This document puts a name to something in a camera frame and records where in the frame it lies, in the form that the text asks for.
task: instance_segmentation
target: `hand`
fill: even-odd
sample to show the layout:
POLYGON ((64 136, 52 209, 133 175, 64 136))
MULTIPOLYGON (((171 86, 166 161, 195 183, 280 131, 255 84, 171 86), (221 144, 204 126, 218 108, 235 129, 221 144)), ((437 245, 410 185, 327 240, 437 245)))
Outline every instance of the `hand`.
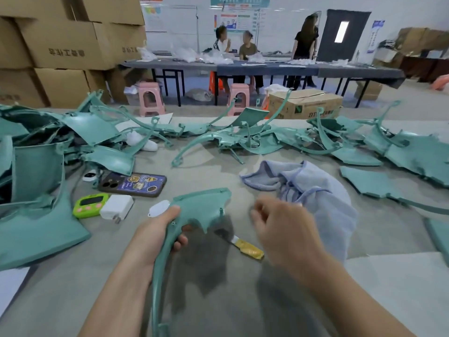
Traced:
POLYGON ((325 251, 315 219, 307 209, 262 195, 251 211, 251 219, 272 264, 311 286, 320 267, 332 257, 325 251))
MULTIPOLYGON (((148 218, 141 223, 136 229, 125 255, 131 255, 143 266, 153 266, 164 243, 167 225, 179 215, 180 211, 181 208, 178 206, 171 206, 161 215, 148 218)), ((181 234, 174 243, 173 250, 178 251, 187 243, 187 237, 181 234)))

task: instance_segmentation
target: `left hand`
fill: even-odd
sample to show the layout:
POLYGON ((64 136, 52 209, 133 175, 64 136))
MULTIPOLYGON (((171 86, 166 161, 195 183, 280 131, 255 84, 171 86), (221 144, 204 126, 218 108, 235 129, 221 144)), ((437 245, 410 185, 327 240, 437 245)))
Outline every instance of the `left hand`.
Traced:
MULTIPOLYGON (((125 254, 137 259, 142 266, 153 266, 165 239, 167 225, 180 213, 178 206, 169 207, 157 217, 151 217, 139 225, 131 239, 125 254)), ((178 251, 185 246, 188 239, 184 234, 178 237, 173 245, 173 250, 178 251)))

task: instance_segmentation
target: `green timer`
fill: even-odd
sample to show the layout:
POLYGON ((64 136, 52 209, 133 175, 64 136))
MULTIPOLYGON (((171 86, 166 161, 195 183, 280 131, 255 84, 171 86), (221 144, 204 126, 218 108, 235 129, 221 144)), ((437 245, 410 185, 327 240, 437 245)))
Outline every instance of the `green timer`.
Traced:
POLYGON ((76 201, 72 213, 78 219, 100 215, 100 210, 106 204, 108 198, 109 194, 107 193, 92 194, 82 197, 76 201))

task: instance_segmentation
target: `dark hair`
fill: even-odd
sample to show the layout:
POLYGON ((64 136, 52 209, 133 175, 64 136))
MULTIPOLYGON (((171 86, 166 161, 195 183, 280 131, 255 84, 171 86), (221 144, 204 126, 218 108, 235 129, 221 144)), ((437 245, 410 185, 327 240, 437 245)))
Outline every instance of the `dark hair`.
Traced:
POLYGON ((253 38, 252 33, 250 31, 248 31, 248 30, 245 30, 245 32, 243 34, 248 35, 251 39, 253 38))
POLYGON ((301 28, 300 38, 306 46, 315 40, 315 18, 314 14, 307 16, 301 28))
POLYGON ((220 39, 221 35, 225 32, 226 32, 226 27, 220 26, 215 30, 215 36, 217 37, 217 39, 220 39))

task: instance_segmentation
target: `gray door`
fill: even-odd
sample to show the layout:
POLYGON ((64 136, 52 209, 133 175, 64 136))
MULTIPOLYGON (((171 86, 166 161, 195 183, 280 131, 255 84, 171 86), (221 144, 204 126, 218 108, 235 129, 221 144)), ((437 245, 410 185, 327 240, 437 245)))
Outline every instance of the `gray door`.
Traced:
POLYGON ((317 61, 351 60, 370 14, 370 11, 328 9, 317 61))

